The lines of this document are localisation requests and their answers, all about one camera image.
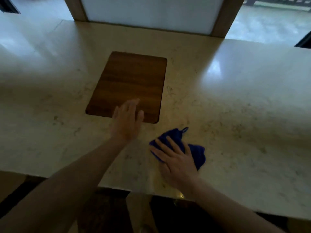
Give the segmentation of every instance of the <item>blue cloth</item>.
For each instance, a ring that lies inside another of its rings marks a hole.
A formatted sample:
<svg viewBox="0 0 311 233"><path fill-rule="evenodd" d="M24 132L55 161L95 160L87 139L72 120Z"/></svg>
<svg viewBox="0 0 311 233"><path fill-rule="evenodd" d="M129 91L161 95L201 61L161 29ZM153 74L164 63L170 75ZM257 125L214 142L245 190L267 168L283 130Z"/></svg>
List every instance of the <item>blue cloth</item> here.
<svg viewBox="0 0 311 233"><path fill-rule="evenodd" d="M188 130L188 127L185 127L184 129L182 129L181 131L179 131L177 128L167 131L165 133L163 133L161 136L158 137L158 139L165 144L166 146L168 146L170 149L173 150L172 146L170 145L169 141L166 139L167 136L170 136L172 138L172 140L180 147L182 152L185 152L185 147L183 145L183 143L181 142L181 138L183 137L183 133L185 133ZM158 144L156 143L155 140L152 140L149 142L149 145L152 145L154 147L156 147L159 150L162 150L160 148L160 146L158 146ZM196 169L199 170L200 167L205 163L205 155L204 155L204 151L205 148L200 146L200 145L190 145L189 144L189 148L191 150L191 154L192 154L192 158L194 160L194 164L196 166ZM156 156L152 151L151 153L160 161L163 162L158 156Z"/></svg>

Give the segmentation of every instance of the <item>hand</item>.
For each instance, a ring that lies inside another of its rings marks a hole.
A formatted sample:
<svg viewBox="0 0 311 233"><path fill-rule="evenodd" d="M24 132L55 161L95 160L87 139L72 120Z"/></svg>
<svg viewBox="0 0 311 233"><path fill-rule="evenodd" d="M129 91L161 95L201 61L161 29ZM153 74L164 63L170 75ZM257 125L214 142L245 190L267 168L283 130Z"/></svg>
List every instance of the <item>hand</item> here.
<svg viewBox="0 0 311 233"><path fill-rule="evenodd" d="M198 172L190 148L187 143L183 142L185 146L185 153L183 153L171 137L167 136L166 139L174 151L159 139L155 141L163 151L150 146L150 150L164 162L160 163L161 175L172 187L177 188L188 198L192 198L192 187L193 183L198 179Z"/></svg>
<svg viewBox="0 0 311 233"><path fill-rule="evenodd" d="M138 103L139 99L130 100L124 102L120 108L118 106L115 108L110 124L112 137L128 143L138 136L144 119L144 112L140 110L135 120L135 111Z"/></svg>

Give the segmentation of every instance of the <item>white panel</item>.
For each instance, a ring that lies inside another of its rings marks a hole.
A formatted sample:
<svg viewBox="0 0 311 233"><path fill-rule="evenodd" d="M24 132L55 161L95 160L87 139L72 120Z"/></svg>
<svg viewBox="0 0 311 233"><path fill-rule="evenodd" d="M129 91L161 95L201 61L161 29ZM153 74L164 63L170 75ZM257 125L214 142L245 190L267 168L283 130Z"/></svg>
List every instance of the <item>white panel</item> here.
<svg viewBox="0 0 311 233"><path fill-rule="evenodd" d="M210 34L223 0L82 0L89 20Z"/></svg>

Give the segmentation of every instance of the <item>left hand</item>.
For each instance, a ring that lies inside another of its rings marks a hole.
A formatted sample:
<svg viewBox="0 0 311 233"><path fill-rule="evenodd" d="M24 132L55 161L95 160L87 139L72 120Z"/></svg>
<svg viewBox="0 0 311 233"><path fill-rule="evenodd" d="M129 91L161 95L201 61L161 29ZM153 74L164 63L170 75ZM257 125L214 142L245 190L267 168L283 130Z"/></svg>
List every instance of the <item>left hand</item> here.
<svg viewBox="0 0 311 233"><path fill-rule="evenodd" d="M139 99L129 100L124 102L120 108L118 106L115 108L110 124L112 137L128 143L138 136L144 119L144 112L140 110L135 120L135 111L138 103Z"/></svg>

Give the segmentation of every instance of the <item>countertop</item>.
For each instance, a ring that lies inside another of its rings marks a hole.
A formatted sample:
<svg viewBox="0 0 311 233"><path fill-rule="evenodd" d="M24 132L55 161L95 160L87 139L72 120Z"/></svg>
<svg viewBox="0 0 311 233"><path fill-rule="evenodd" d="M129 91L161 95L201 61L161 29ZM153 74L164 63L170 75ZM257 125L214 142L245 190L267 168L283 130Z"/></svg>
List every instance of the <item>countertop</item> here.
<svg viewBox="0 0 311 233"><path fill-rule="evenodd" d="M85 108L112 51L168 59L160 120L99 186L181 198L148 142L173 129L206 148L200 176L256 211L311 219L311 51L0 13L0 170L49 177L109 137Z"/></svg>

